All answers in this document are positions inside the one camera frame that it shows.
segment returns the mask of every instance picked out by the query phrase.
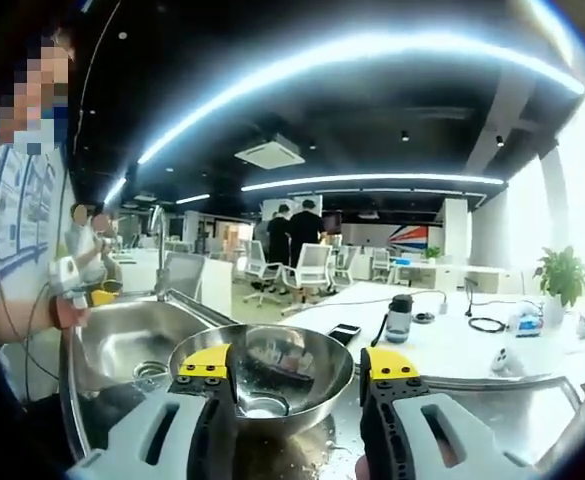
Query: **white pot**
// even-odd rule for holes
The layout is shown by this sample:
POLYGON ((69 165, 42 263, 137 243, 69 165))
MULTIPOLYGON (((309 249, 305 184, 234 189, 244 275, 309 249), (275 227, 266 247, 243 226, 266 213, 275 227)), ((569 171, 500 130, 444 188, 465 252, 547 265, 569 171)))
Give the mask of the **white pot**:
POLYGON ((543 303, 543 328, 558 329, 563 324, 565 307, 558 295, 546 295, 543 303))

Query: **faucet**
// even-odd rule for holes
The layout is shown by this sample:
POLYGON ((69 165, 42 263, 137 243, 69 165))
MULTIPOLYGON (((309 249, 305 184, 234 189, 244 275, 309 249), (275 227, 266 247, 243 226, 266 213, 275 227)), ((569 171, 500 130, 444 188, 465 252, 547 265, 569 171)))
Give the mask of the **faucet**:
POLYGON ((156 285, 154 291, 157 300, 165 301, 165 296, 168 291, 168 269, 165 268, 165 212, 160 205, 154 207, 152 216, 150 217, 149 230, 152 233, 159 234, 159 268, 156 271, 156 285))

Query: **sleeve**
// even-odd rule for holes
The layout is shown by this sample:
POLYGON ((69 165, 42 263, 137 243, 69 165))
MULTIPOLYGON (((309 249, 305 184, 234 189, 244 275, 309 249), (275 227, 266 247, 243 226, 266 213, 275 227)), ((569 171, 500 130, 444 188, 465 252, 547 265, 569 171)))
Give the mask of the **sleeve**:
POLYGON ((318 233, 325 232, 325 226, 323 226, 323 219, 318 215, 316 216, 316 230, 318 233))
POLYGON ((287 233, 291 237, 294 237, 295 232, 296 232, 296 215, 292 215, 292 218, 290 218, 290 220, 287 220, 285 222, 285 233, 287 233))
POLYGON ((79 238, 71 230, 65 232, 65 248, 70 255, 76 256, 76 251, 79 248, 79 238))

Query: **water bottle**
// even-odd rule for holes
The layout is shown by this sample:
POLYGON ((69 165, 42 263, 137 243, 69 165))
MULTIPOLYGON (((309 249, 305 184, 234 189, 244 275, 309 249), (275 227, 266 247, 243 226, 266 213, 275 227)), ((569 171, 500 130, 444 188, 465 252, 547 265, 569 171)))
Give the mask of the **water bottle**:
POLYGON ((385 339, 391 343, 403 343, 410 335, 412 323, 412 296, 396 295, 389 305, 385 322, 385 339))

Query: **wristband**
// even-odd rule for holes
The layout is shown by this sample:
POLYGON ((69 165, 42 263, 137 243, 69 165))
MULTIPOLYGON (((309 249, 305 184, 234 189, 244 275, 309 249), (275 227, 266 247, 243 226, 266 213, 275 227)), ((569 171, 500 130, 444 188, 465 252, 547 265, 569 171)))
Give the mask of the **wristband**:
POLYGON ((52 326, 57 330, 63 330, 63 328, 61 327, 61 319, 59 318, 59 310, 57 307, 56 300, 57 298, 55 295, 50 297, 50 300, 48 301, 48 313, 50 315, 52 326))

